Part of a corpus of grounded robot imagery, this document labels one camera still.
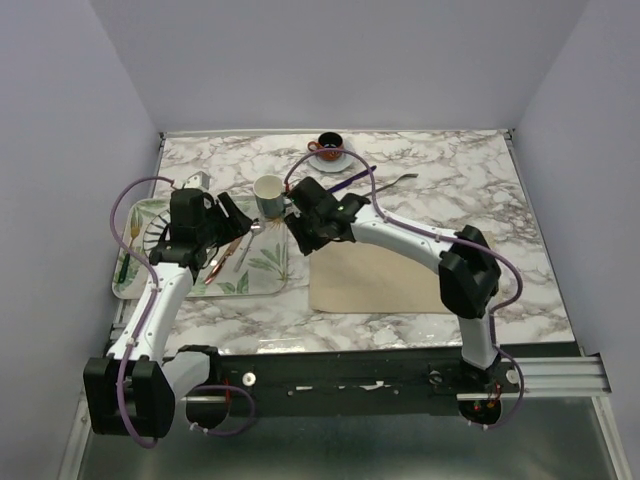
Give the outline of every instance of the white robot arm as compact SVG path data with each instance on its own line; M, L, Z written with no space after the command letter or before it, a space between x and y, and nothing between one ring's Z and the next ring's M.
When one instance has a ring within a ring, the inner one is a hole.
M165 436L176 402L198 385L220 380L214 347L190 346L171 361L162 362L178 309L205 266L205 249L229 243L250 228L251 220L225 195L219 196L222 209L199 190L173 193L170 240L161 237L150 254L158 285L149 279L118 341L106 357L90 359L85 367L85 389L96 433L126 433L114 399L116 372L122 362L126 362L126 378L130 379L129 402L135 405L135 414L127 413L127 419L142 436ZM499 355L492 339L488 304L497 292L500 269L493 258L478 254L476 249L455 250L452 243L439 240L463 234L466 240L487 247L477 229L465 227L454 232L403 219L432 231L436 238L413 233L384 222L367 199L347 194L338 201L312 178L299 182L289 198L298 211L288 215L285 223L305 255L330 241L363 242L411 258L439 274L443 303L459 318L462 359L480 371L496 365ZM154 290L155 300L145 313Z
M420 224L412 220L394 215L403 223L430 230L438 236L454 237L456 232L451 229L439 229ZM351 226L356 242L377 245L387 250L415 260L438 274L441 255L451 248L450 242L436 241L381 221L371 205L363 206L356 214L356 221ZM498 352L491 338L489 323L489 309L479 318L462 318L458 316L460 335L462 337L462 358L464 361L481 370L493 365Z

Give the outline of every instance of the saucer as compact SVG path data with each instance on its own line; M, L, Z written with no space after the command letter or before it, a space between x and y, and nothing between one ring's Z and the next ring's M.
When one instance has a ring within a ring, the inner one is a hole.
M344 149L351 150L353 152L351 145L346 140L344 141ZM324 173L338 173L346 168L349 168L354 160L355 158L345 153L343 153L340 158L334 160L333 162L327 162L317 155L314 155L309 158L309 164L315 169L320 170Z

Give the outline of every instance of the table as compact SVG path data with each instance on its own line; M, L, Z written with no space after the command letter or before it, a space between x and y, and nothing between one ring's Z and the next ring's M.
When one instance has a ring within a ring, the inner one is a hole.
M202 170L212 177L211 192L251 192L264 174L284 177L319 132L209 134L167 138L160 174L186 179ZM380 195L381 205L432 225L471 224L495 239L495 250L521 270L524 294L496 319L501 343L573 341L551 266L537 231L502 132L346 132L345 140L378 166L381 184L403 173L408 180ZM362 170L354 164L339 174L309 165L295 178L313 175L328 187ZM365 180L349 191L365 193ZM158 184L156 197L170 190ZM289 279L273 296L187 299L167 342L173 355L185 344L217 346L222 354L324 352L460 345L458 322L443 314L327 314L308 305L308 259L289 235ZM501 290L513 293L508 273ZM135 302L127 302L127 321Z

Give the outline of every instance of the fork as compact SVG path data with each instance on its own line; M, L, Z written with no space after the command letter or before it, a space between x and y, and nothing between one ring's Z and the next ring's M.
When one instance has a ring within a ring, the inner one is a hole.
M391 187L393 187L393 186L394 186L396 183L398 183L400 180L404 180L404 179L406 179L406 178L417 178L417 177L418 177L418 174L417 174L417 173L405 173L404 175L400 175L398 178L396 178L396 180L395 180L394 182L387 183L386 185L383 185L383 186L382 186L382 187L380 187L380 188L376 188L376 195L377 195L378 193L380 193L381 191L386 190L387 188L391 188ZM365 193L365 194L363 195L363 197L370 197L371 195L372 195L372 192L368 192L368 193Z
M131 240L129 241L129 248L133 246L133 241L140 235L140 229L142 227L142 215L138 210L131 213L131 221L129 223L129 229L131 233ZM120 267L120 274L118 275L118 283L124 283L127 279L127 272L129 271L129 263L131 262L131 255L126 253L122 260L122 267Z

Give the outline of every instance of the white wall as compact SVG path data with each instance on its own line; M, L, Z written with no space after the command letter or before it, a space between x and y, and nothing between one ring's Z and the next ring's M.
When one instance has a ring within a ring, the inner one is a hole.
M158 135L88 2L0 15L0 478L56 478L107 338L109 209Z
M513 127L586 0L91 0L166 131Z
M592 0L516 149L574 332L601 352L640 476L640 3Z

